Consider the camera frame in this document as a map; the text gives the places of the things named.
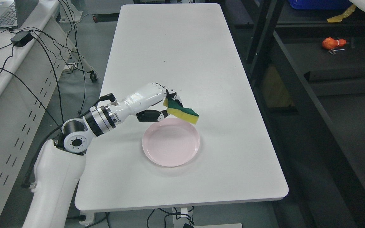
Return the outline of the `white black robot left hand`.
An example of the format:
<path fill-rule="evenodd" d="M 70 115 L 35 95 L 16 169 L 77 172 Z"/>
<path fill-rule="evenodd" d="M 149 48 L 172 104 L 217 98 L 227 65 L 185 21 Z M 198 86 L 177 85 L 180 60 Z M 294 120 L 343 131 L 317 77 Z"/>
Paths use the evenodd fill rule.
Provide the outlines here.
<path fill-rule="evenodd" d="M 115 115 L 118 123 L 123 123 L 128 116 L 136 116 L 140 122 L 159 122 L 164 120 L 168 113 L 166 110 L 150 110 L 164 99 L 171 98 L 182 107 L 182 101 L 174 90 L 158 83 L 148 83 L 122 101 L 111 102 L 108 107 Z"/>

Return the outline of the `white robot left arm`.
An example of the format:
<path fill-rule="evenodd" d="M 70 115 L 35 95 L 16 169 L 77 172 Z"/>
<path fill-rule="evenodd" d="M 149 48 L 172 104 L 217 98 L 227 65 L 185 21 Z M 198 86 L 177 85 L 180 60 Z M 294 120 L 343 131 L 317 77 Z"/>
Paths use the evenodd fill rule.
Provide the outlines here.
<path fill-rule="evenodd" d="M 77 118 L 58 126 L 58 140 L 46 136 L 22 180 L 32 202 L 23 228 L 63 228 L 75 188 L 85 169 L 85 151 L 96 136 L 113 129 L 114 116 L 97 102 Z"/>

